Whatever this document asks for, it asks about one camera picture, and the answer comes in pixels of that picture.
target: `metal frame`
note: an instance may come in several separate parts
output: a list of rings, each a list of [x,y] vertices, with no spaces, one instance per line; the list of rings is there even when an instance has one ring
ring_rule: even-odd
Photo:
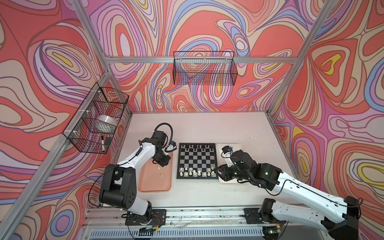
[[[285,153],[285,157],[287,158],[287,161],[289,164],[291,164],[291,161],[289,160],[290,157],[288,153],[285,150],[285,147],[278,136],[275,125],[269,115],[271,110],[273,110],[277,104],[279,104],[280,98],[285,94],[286,88],[289,85],[289,83],[292,81],[296,71],[298,70],[301,62],[303,61],[305,55],[307,54],[311,44],[315,40],[317,33],[323,26],[326,18],[328,17],[329,13],[331,12],[334,4],[338,0],[326,0],[323,7],[321,8],[312,28],[309,30],[308,36],[304,39],[304,42],[298,52],[298,55],[296,57],[275,57],[275,56],[266,56],[266,57],[234,57],[235,63],[288,63],[292,64],[290,69],[287,72],[286,77],[284,78],[283,82],[279,86],[276,94],[273,97],[273,100],[271,104],[269,105],[267,109],[267,119],[271,124],[272,129],[274,130],[274,134],[276,135],[276,138],[279,140],[280,147],[283,149],[283,152]],[[110,64],[113,63],[172,63],[173,57],[171,56],[127,56],[127,57],[114,57],[114,56],[106,56],[105,52],[103,51],[100,42],[95,34],[94,28],[92,26],[92,23],[90,21],[90,18],[86,12],[85,7],[82,5],[81,0],[72,0],[73,7],[75,9],[76,14],[79,17],[79,20],[81,24],[84,27],[84,30],[86,32],[86,35],[91,41],[91,45],[94,47],[96,54],[100,60],[100,63],[102,64],[105,72],[103,76],[99,80],[100,86],[105,86],[108,79],[111,79],[111,84],[114,88],[120,89],[120,85],[116,80],[115,75],[112,73]],[[85,110],[88,104],[90,103],[90,100],[92,99],[92,96],[95,94],[95,91],[91,91],[89,93],[89,96],[87,99],[85,99],[84,103],[80,106],[79,110]],[[127,113],[129,115],[129,118],[131,118],[132,113],[127,109]],[[71,123],[68,125],[68,127],[71,127],[73,124],[76,124],[76,121],[79,120],[81,117],[81,112],[78,111]],[[127,122],[126,129],[124,130],[123,134],[126,134],[126,131],[128,129],[128,125],[130,123],[130,120]],[[117,151],[115,153],[113,161],[116,161],[118,158],[118,155],[121,150],[121,146],[123,143],[123,139],[120,140],[119,146],[117,148]],[[20,196],[17,198],[16,202],[12,205],[11,209],[8,211],[8,213],[5,215],[5,217],[2,219],[2,222],[0,224],[0,240],[8,240],[12,238],[13,233],[17,229],[18,225],[22,221],[23,217],[27,213],[28,209],[32,205],[33,201],[35,200],[36,196],[40,192],[41,188],[43,187],[44,183],[46,182],[47,178],[50,176],[52,170],[54,169],[55,165],[61,158],[62,154],[65,152],[65,149],[68,147],[69,141],[66,139],[65,136],[61,136],[59,140],[56,142],[55,146],[52,148],[52,150],[49,152],[47,157],[44,159],[43,163],[40,165],[40,167],[37,169],[36,173],[33,175],[31,180],[28,182],[27,186],[24,188]],[[296,171],[294,170],[293,166],[291,166],[292,172],[295,174]],[[86,218],[97,218],[97,221],[100,221],[99,217],[105,217],[105,211],[104,209],[91,209],[89,210]]]

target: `wire basket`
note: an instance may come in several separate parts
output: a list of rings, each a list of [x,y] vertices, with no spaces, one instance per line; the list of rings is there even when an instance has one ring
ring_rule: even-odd
[[[129,96],[119,90],[99,87],[81,119],[66,137],[79,152],[106,154],[128,99]],[[108,122],[101,120],[103,115],[109,117]]]
[[[235,85],[237,68],[233,51],[175,51],[175,85]]]

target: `patterned wall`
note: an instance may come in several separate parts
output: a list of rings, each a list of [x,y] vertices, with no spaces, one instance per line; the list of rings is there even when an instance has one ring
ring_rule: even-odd
[[[383,1],[340,1],[273,115],[304,182],[364,199],[361,240],[384,239],[383,39]]]
[[[0,1],[0,220],[103,74],[70,2]],[[68,147],[13,239],[75,237],[125,121],[106,155]]]
[[[296,56],[321,0],[126,1],[86,3],[110,56],[173,56],[173,51],[233,50],[236,56]],[[288,70],[238,64],[235,86],[174,86],[172,64],[115,64],[132,111],[266,110]]]

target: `white table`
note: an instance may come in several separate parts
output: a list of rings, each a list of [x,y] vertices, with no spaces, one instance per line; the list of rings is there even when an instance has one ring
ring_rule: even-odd
[[[167,122],[173,127],[173,140],[181,142],[236,142],[257,162],[267,162],[292,174],[264,112],[248,113],[140,113],[133,114],[119,161],[128,157],[138,140],[151,137],[154,128]],[[168,126],[161,126],[168,137]],[[168,192],[137,192],[153,207],[261,205],[264,198],[287,204],[298,201],[282,195],[272,197],[265,189],[250,184],[222,185],[218,180],[176,179],[178,150],[172,163],[172,187]]]

